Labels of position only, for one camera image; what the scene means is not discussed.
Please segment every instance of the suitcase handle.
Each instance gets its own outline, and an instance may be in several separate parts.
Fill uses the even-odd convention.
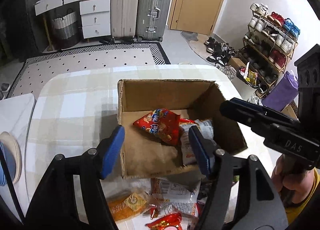
[[[160,18],[161,9],[156,7],[155,10],[158,11],[157,17],[155,18],[156,20]]]

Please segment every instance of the white snack bag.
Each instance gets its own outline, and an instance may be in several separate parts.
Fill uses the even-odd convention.
[[[152,178],[152,196],[157,198],[159,201],[163,200],[159,217],[176,212],[198,217],[196,203],[200,183],[201,182],[198,183],[195,189],[189,191],[186,189],[186,186],[163,179]]]
[[[213,126],[212,120],[195,120],[196,124],[194,123],[183,123],[179,124],[179,126],[183,129],[181,135],[181,151],[182,151],[182,162],[183,164],[190,165],[192,163],[196,163],[196,157],[193,154],[190,142],[189,142],[189,129],[191,126],[196,125],[201,132],[202,136],[205,139],[211,140],[214,145],[216,142],[213,140]]]

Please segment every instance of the human hand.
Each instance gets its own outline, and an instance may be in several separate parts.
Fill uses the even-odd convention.
[[[276,167],[274,168],[271,176],[271,180],[279,193],[283,187],[289,190],[295,190],[294,196],[292,198],[292,203],[299,204],[310,193],[313,181],[314,181],[314,171],[310,170],[301,174],[290,174],[287,176],[281,175],[283,170],[283,155],[278,158],[276,162]]]

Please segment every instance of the blue sneaker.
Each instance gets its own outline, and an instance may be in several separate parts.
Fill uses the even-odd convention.
[[[298,36],[300,35],[300,29],[299,29],[297,26],[294,25],[294,26],[290,29],[289,33],[292,34],[292,35],[295,37],[295,39],[297,39]]]
[[[294,26],[292,20],[290,18],[287,18],[284,20],[283,28],[287,31],[289,31]]]

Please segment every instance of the yellow sleeve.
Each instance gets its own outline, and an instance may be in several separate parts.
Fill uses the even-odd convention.
[[[316,169],[314,169],[314,173],[315,173],[315,178],[313,180],[312,189],[311,189],[309,195],[307,196],[306,200],[302,203],[302,205],[299,207],[290,207],[290,208],[285,209],[289,224],[291,224],[297,218],[297,216],[301,213],[301,211],[305,208],[305,206],[309,202],[313,193],[316,191],[316,188],[317,188],[319,181],[320,181],[320,176],[319,176]]]

